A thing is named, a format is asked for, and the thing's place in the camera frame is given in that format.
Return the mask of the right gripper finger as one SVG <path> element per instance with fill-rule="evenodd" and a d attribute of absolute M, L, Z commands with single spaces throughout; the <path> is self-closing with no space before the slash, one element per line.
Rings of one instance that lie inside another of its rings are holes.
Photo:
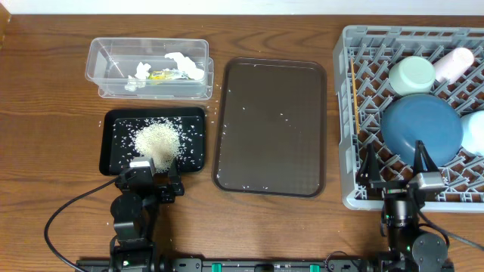
<path fill-rule="evenodd" d="M 423 141 L 417 140 L 414 151 L 413 174 L 417 176 L 420 173 L 438 172 L 439 169 L 431 159 Z"/>
<path fill-rule="evenodd" d="M 377 154 L 373 145 L 366 146 L 366 158 L 358 170 L 355 180 L 359 185 L 374 185 L 381 182 Z"/>

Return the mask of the dark blue plate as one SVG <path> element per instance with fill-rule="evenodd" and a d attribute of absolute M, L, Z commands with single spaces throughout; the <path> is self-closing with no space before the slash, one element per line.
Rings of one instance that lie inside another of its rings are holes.
<path fill-rule="evenodd" d="M 437 166 L 450 162 L 461 148 L 459 115 L 444 100 L 413 94 L 392 102 L 382 114 L 380 130 L 390 152 L 407 165 L 414 162 L 415 145 L 422 141 Z"/>

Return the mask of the pile of white rice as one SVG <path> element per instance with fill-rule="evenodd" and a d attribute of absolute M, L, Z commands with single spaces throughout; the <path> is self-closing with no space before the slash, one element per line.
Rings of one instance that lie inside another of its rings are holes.
<path fill-rule="evenodd" d="M 122 118 L 113 124 L 109 172 L 117 174 L 133 158 L 153 159 L 158 174 L 168 172 L 178 159 L 181 172 L 203 168 L 204 121 L 199 116 Z"/>

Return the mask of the light blue bowl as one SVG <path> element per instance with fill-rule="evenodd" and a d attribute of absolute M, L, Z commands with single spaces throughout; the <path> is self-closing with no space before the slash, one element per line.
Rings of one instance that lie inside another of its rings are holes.
<path fill-rule="evenodd" d="M 461 146 L 476 156 L 483 155 L 484 112 L 482 110 L 461 117 L 463 139 Z"/>

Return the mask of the mint green bowl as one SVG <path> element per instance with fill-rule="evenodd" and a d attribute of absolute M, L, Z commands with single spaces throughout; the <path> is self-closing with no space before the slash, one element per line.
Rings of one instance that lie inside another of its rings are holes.
<path fill-rule="evenodd" d="M 389 71 L 389 83 L 400 96 L 429 93 L 436 79 L 436 70 L 423 57 L 406 57 Z"/>

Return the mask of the pink cup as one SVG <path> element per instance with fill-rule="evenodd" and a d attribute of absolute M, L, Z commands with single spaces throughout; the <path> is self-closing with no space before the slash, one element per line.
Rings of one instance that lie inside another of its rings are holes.
<path fill-rule="evenodd" d="M 468 48 L 456 48 L 436 61 L 436 81 L 454 84 L 473 65 L 475 57 Z"/>

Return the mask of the wooden chopstick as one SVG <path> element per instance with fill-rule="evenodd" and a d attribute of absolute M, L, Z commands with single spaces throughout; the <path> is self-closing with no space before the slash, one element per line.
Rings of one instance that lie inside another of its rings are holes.
<path fill-rule="evenodd" d="M 351 68 L 351 78 L 352 78 L 353 108 L 354 108 L 354 114 L 355 114 L 355 130 L 356 130 L 356 134 L 358 135 L 360 132 L 360 123 L 359 123 L 359 112 L 358 112 L 357 88 L 355 85 L 355 65 L 352 57 L 350 58 L 350 68 Z"/>

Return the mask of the green snack wrapper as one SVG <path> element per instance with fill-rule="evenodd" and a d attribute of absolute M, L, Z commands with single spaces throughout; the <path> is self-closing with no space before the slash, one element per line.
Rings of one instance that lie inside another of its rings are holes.
<path fill-rule="evenodd" d="M 161 70 L 153 71 L 148 76 L 149 80 L 176 80 L 176 79 L 188 79 L 188 74 L 180 70 Z"/>

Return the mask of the white tissue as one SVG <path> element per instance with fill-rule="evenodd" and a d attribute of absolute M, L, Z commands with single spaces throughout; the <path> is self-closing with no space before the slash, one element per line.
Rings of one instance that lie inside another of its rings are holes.
<path fill-rule="evenodd" d="M 176 63 L 176 68 L 165 68 L 163 70 L 180 70 L 188 74 L 187 80 L 201 80 L 205 72 L 201 68 L 198 68 L 196 63 L 189 57 L 184 56 L 181 52 L 172 52 L 164 55 L 165 58 L 173 60 Z M 140 62 L 136 67 L 136 74 L 134 76 L 127 76 L 128 82 L 124 86 L 124 89 L 130 92 L 136 91 L 139 88 L 144 88 L 146 85 L 159 85 L 163 82 L 169 82 L 174 80 L 149 80 L 148 76 L 151 72 L 151 65 L 149 63 Z"/>

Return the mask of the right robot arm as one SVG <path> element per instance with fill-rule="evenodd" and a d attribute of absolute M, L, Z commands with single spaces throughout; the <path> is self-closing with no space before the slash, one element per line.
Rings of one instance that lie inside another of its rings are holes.
<path fill-rule="evenodd" d="M 368 261 L 363 271 L 445 272 L 455 269 L 448 259 L 448 235 L 430 223 L 421 223 L 419 214 L 429 193 L 444 189 L 438 167 L 422 141 L 414 151 L 414 174 L 409 180 L 384 181 L 377 154 L 367 145 L 366 159 L 356 175 L 357 182 L 382 193 L 380 233 L 389 250 Z"/>

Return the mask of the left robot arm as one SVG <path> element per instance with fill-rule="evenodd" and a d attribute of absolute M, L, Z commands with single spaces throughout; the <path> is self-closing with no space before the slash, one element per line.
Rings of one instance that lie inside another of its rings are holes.
<path fill-rule="evenodd" d="M 109 271 L 171 271 L 168 259 L 160 255 L 153 241 L 160 205 L 175 202 L 185 194 L 178 162 L 168 170 L 169 182 L 157 184 L 156 169 L 150 157 L 135 157 L 114 180 L 121 191 L 111 204 L 116 236 L 110 242 Z"/>

